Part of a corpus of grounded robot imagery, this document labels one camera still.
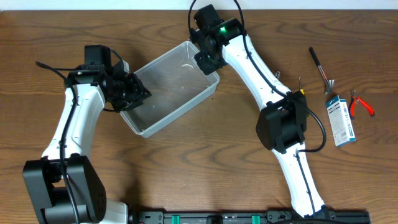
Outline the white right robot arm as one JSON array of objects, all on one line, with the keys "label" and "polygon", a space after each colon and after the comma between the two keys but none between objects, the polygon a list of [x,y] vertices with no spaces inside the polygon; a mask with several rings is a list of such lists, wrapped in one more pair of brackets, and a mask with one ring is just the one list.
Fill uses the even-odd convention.
[{"label": "white right robot arm", "polygon": [[292,92],[256,52],[244,18],[222,19],[213,5],[188,13],[190,40],[198,44],[197,65],[206,75],[229,65],[253,95],[260,114],[256,133],[277,158],[292,207],[303,218],[317,218],[325,203],[317,192],[306,155],[325,146],[326,131],[301,91]]}]

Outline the clear plastic container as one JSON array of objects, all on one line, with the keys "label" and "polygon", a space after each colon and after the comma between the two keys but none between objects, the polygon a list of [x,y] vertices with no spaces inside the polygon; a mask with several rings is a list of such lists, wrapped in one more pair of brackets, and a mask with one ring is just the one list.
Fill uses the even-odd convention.
[{"label": "clear plastic container", "polygon": [[149,138],[216,91],[220,77],[199,69],[197,53],[185,41],[134,72],[152,94],[143,105],[120,113],[135,134]]}]

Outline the yellow black screwdriver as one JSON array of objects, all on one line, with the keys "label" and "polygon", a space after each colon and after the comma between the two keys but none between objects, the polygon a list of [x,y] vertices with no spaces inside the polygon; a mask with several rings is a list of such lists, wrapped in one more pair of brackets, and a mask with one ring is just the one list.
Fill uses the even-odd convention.
[{"label": "yellow black screwdriver", "polygon": [[298,83],[299,83],[299,90],[300,90],[301,94],[302,94],[302,95],[305,95],[305,92],[304,92],[304,89],[303,89],[303,86],[302,86],[302,79],[301,79],[301,77],[298,78]]}]

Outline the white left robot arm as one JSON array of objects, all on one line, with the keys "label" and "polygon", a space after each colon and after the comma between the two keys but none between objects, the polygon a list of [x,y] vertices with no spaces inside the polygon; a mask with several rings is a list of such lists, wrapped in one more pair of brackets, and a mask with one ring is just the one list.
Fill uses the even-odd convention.
[{"label": "white left robot arm", "polygon": [[100,114],[133,110],[151,96],[123,59],[103,45],[85,46],[85,61],[63,76],[65,104],[41,158],[25,163],[23,179],[39,223],[130,223],[128,206],[107,198],[90,162]]}]

